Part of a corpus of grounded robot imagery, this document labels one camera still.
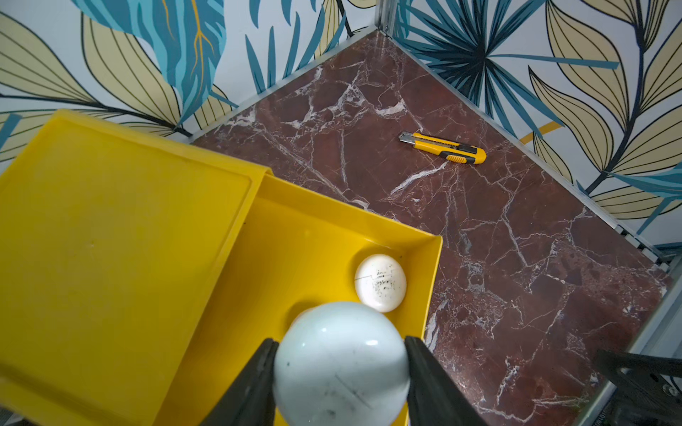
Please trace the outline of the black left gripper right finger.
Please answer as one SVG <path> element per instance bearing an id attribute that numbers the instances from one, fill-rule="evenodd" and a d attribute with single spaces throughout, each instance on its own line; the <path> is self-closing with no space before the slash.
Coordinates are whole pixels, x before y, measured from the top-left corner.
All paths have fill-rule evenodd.
<path id="1" fill-rule="evenodd" d="M 405 346 L 410 425 L 487 426 L 420 338 L 405 337 Z"/>

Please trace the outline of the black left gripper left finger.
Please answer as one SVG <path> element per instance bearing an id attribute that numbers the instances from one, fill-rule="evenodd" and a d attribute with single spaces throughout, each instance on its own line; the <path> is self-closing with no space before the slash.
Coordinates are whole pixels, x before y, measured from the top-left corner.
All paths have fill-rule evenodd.
<path id="1" fill-rule="evenodd" d="M 275 355 L 279 343 L 265 339 L 202 426 L 273 426 Z"/>

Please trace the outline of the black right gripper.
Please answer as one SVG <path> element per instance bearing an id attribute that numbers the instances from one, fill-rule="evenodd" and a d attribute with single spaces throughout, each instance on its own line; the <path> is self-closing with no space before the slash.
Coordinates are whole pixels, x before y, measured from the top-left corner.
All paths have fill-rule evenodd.
<path id="1" fill-rule="evenodd" d="M 600 350 L 595 368 L 615 387 L 605 425 L 680 425 L 681 360 Z"/>

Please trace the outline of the white round earphone case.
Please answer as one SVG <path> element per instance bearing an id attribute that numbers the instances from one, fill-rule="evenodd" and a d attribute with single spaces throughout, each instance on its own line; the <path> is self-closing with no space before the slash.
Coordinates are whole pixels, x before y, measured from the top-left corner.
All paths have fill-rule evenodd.
<path id="1" fill-rule="evenodd" d="M 364 259 L 354 277 L 360 301 L 378 312 L 394 311 L 407 294 L 407 277 L 397 260 L 376 254 Z"/>
<path id="2" fill-rule="evenodd" d="M 314 307 L 289 327 L 275 355 L 275 404 L 289 425 L 391 425 L 409 389 L 401 334 L 359 303 Z"/>
<path id="3" fill-rule="evenodd" d="M 299 321 L 306 313 L 314 310 L 314 307 L 312 308 L 305 308 L 305 309 L 298 309 L 298 310 L 292 310 L 291 311 L 291 321 L 289 322 L 289 325 L 292 327 L 297 321 Z"/>

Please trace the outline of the yellow top drawer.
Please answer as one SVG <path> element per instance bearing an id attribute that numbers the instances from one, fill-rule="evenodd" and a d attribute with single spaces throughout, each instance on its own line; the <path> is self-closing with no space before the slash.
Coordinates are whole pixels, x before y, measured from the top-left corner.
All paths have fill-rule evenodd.
<path id="1" fill-rule="evenodd" d="M 278 177 L 264 177 L 172 386 L 159 425 L 197 425 L 266 338 L 281 340 L 302 312 L 354 302 L 354 275 L 374 254 L 396 259 L 404 301 L 388 318 L 422 337 L 442 238 Z"/>

